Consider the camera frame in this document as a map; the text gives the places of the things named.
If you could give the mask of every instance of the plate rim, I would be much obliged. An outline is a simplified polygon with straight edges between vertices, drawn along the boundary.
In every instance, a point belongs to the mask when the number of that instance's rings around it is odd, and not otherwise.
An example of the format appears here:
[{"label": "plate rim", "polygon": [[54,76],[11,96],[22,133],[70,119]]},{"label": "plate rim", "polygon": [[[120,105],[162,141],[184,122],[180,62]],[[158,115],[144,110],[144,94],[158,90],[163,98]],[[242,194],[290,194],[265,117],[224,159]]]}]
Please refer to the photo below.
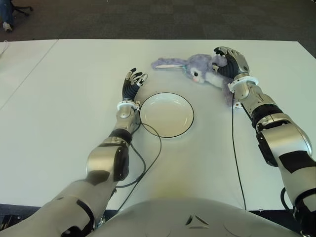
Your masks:
[{"label": "plate rim", "polygon": [[[191,109],[192,109],[192,113],[193,113],[193,118],[192,118],[192,122],[191,122],[190,126],[189,126],[184,132],[182,132],[182,133],[180,133],[180,134],[178,134],[178,135],[172,136],[172,137],[164,137],[164,136],[160,136],[160,135],[158,136],[157,134],[151,133],[151,132],[144,126],[144,124],[143,124],[143,122],[142,122],[142,119],[141,119],[141,116],[140,116],[140,113],[142,112],[142,107],[143,107],[143,105],[145,104],[145,102],[146,102],[149,98],[151,98],[151,97],[153,97],[153,96],[155,96],[155,95],[159,95],[159,94],[174,94],[174,95],[180,96],[180,97],[182,97],[185,101],[187,101],[188,104],[190,105],[190,107],[191,107]],[[179,94],[177,94],[177,93],[172,93],[172,92],[159,92],[159,93],[156,93],[156,94],[153,94],[153,95],[147,97],[147,99],[144,100],[144,102],[142,103],[142,105],[141,105],[141,107],[140,107],[140,113],[139,113],[139,120],[140,120],[142,126],[143,126],[150,134],[152,134],[152,135],[154,135],[154,136],[156,136],[156,137],[160,137],[160,138],[174,138],[174,137],[178,137],[178,136],[182,135],[183,133],[185,133],[186,131],[188,131],[188,130],[190,129],[190,127],[191,127],[192,124],[193,124],[194,118],[195,118],[194,109],[193,109],[191,103],[190,103],[186,98],[184,98],[182,95],[179,95]]]}]

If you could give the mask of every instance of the plush rabbit face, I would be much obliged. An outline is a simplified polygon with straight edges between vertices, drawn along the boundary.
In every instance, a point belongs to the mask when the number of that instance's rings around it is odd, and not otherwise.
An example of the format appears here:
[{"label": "plush rabbit face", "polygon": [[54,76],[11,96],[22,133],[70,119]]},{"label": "plush rabbit face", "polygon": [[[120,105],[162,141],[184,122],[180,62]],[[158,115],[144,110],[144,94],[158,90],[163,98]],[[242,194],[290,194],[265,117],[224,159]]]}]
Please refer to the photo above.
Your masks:
[{"label": "plush rabbit face", "polygon": [[187,60],[186,75],[194,82],[204,83],[206,72],[213,70],[209,67],[209,62],[212,60],[210,55],[196,54]]}]

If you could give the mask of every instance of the chair leg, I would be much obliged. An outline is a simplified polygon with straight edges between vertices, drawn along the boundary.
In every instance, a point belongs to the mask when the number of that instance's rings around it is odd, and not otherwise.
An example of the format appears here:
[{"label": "chair leg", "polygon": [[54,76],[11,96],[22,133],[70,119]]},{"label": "chair leg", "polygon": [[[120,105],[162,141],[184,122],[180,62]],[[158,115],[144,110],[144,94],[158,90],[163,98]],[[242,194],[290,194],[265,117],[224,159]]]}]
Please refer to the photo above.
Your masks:
[{"label": "chair leg", "polygon": [[30,11],[33,10],[33,8],[31,6],[15,6],[14,8],[20,9],[20,10],[22,10],[22,9],[29,9]]},{"label": "chair leg", "polygon": [[26,12],[24,12],[24,11],[21,11],[21,10],[19,10],[19,9],[17,9],[17,8],[15,8],[14,10],[16,10],[16,11],[18,11],[18,12],[24,14],[25,16],[29,16],[28,13],[26,13]]}]

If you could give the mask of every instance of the cable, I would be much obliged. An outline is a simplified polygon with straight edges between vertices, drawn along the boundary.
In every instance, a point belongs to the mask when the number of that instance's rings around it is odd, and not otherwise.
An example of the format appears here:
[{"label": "cable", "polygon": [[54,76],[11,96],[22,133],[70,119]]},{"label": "cable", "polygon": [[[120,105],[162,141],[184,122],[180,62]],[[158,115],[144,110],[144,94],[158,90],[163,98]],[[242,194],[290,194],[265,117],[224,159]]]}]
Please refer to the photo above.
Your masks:
[{"label": "cable", "polygon": [[[131,135],[133,135],[140,128],[140,125],[141,125],[141,123],[140,123],[140,119],[139,119],[138,127],[131,133]],[[136,150],[136,148],[134,147],[134,145],[132,143],[130,143],[130,146],[133,149],[133,151],[137,154],[139,159],[142,161],[142,163],[143,163],[143,172],[133,182],[131,182],[129,184],[124,184],[124,185],[117,185],[116,186],[117,189],[126,188],[126,187],[129,187],[129,186],[135,184],[144,175],[144,173],[146,172],[146,163],[145,163],[144,158],[139,154],[139,152]]]},{"label": "cable", "polygon": [[140,179],[136,182],[136,184],[134,185],[134,187],[132,188],[132,190],[130,191],[130,193],[128,194],[127,198],[124,200],[124,202],[122,203],[122,205],[118,208],[118,212],[119,210],[121,210],[121,208],[124,206],[124,204],[126,203],[126,201],[128,200],[128,198],[132,195],[134,189],[136,188],[136,186],[139,184],[139,182],[143,179],[143,177],[147,174],[147,172],[150,170],[150,168],[154,165],[154,163],[157,161],[158,157],[160,156],[160,153],[161,153],[161,148],[162,148],[162,142],[161,142],[161,137],[160,135],[158,134],[158,132],[153,128],[151,127],[150,125],[148,124],[145,124],[145,123],[142,123],[140,122],[139,125],[142,124],[142,125],[145,125],[145,126],[148,126],[150,127],[153,131],[155,131],[155,133],[157,134],[157,137],[159,138],[159,142],[160,142],[160,148],[159,148],[159,152],[158,152],[158,155],[156,156],[156,158],[154,159],[154,161],[151,163],[151,165],[148,167],[148,169],[145,171],[144,175],[141,175]]},{"label": "cable", "polygon": [[235,149],[235,140],[234,140],[234,98],[235,98],[235,94],[233,94],[233,101],[232,101],[232,140],[233,140],[233,149],[234,149],[234,155],[235,155],[235,161],[236,161],[237,174],[238,174],[240,189],[241,189],[241,193],[242,193],[243,206],[244,206],[244,209],[246,211],[247,210],[246,200],[245,200],[245,195],[243,193],[243,188],[242,188],[242,184],[241,184],[241,180],[240,180],[240,174],[239,174],[239,168],[238,168],[238,162],[237,162],[237,156],[236,156],[236,149]]},{"label": "cable", "polygon": [[286,189],[285,187],[281,190],[281,195],[280,195],[280,198],[281,198],[281,202],[282,202],[282,205],[284,206],[285,210],[287,211],[290,211],[291,212],[291,209],[287,206],[286,202],[285,202],[285,199],[284,199],[284,194],[286,192]]},{"label": "cable", "polygon": [[133,146],[132,143],[130,144],[130,146],[131,146],[131,148],[134,150],[134,152],[137,154],[137,156],[139,157],[139,159],[142,161],[142,163],[143,163],[143,172],[142,172],[141,175],[139,175],[139,176],[137,177],[137,179],[134,180],[133,182],[131,182],[131,183],[129,183],[129,184],[125,184],[125,185],[117,185],[117,186],[116,186],[117,189],[126,188],[126,187],[129,187],[129,186],[135,184],[138,180],[141,179],[141,177],[142,177],[142,176],[145,174],[145,172],[146,172],[146,163],[145,163],[144,158],[139,154],[139,152],[135,149],[135,147]]}]

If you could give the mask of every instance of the white plate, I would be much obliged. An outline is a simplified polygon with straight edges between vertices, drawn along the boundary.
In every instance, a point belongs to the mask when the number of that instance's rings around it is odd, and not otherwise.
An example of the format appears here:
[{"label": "white plate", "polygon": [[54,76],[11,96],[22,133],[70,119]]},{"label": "white plate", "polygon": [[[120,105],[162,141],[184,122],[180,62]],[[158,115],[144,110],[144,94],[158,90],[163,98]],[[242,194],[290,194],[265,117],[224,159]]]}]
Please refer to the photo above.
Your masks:
[{"label": "white plate", "polygon": [[[145,100],[140,118],[142,123],[152,126],[160,137],[176,137],[190,128],[194,112],[190,103],[182,96],[159,93]],[[157,136],[150,127],[144,127]]]}]

